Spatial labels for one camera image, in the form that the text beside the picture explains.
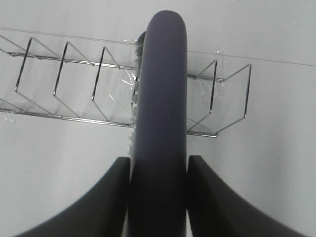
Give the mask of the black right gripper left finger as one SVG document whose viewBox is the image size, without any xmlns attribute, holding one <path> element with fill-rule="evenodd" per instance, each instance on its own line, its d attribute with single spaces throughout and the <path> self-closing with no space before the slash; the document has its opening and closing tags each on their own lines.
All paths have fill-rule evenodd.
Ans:
<svg viewBox="0 0 316 237">
<path fill-rule="evenodd" d="M 119 237 L 129 194 L 130 158 L 117 158 L 80 199 L 22 237 Z"/>
</svg>

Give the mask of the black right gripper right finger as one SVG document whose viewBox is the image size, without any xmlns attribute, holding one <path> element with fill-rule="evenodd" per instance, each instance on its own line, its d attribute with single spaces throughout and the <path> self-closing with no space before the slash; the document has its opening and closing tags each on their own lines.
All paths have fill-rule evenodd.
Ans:
<svg viewBox="0 0 316 237">
<path fill-rule="evenodd" d="M 247 202 L 201 156 L 190 156 L 187 210 L 195 237 L 301 237 Z"/>
</svg>

